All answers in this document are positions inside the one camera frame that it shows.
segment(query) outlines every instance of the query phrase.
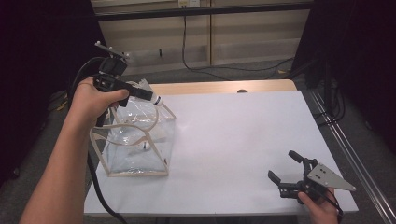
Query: white tabletop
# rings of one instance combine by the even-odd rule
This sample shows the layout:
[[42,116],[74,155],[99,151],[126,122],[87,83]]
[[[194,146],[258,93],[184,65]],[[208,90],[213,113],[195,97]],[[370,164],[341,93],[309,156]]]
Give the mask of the white tabletop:
[[[299,91],[165,95],[177,116],[169,176],[107,177],[99,184],[109,206],[124,216],[243,216],[305,213],[281,199],[268,170],[282,182],[303,177],[294,150],[340,175]],[[335,195],[345,212],[358,211],[349,191]],[[109,216],[93,186],[85,214]]]

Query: human hand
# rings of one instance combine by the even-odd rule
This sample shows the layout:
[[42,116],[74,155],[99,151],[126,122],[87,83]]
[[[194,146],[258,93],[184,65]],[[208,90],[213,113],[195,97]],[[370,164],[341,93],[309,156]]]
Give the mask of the human hand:
[[93,85],[93,78],[86,78],[78,83],[73,104],[67,115],[67,122],[92,128],[110,106],[129,96],[127,90],[101,92]]
[[[326,192],[326,197],[334,202],[335,199],[332,194],[334,194],[334,189],[329,188],[329,191]],[[320,198],[317,202],[313,202],[304,192],[299,192],[298,197],[308,207],[312,224],[338,223],[337,210],[327,201]]]

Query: metal bracket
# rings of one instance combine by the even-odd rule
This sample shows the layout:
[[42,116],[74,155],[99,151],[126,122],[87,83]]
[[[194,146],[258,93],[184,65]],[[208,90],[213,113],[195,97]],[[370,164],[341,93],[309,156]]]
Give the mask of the metal bracket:
[[349,184],[341,176],[329,169],[323,163],[319,163],[307,176],[312,181],[317,182],[321,186],[335,189],[346,189],[355,191],[356,188]]

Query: black curtain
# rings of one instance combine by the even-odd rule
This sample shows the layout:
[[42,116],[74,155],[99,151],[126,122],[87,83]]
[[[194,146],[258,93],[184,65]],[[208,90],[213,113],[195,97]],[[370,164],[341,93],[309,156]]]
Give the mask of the black curtain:
[[32,147],[50,95],[64,91],[104,38],[89,0],[1,1],[0,185]]

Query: wall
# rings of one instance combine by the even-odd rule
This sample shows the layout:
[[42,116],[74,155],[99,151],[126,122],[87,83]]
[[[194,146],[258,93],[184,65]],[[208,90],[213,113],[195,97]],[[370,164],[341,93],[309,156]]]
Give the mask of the wall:
[[[202,0],[201,7],[281,3],[281,0]],[[96,13],[176,8],[177,1],[95,7]],[[286,59],[297,49],[309,10],[187,18],[185,59],[189,66]],[[183,18],[101,21],[105,40],[130,52],[126,74],[183,68]]]

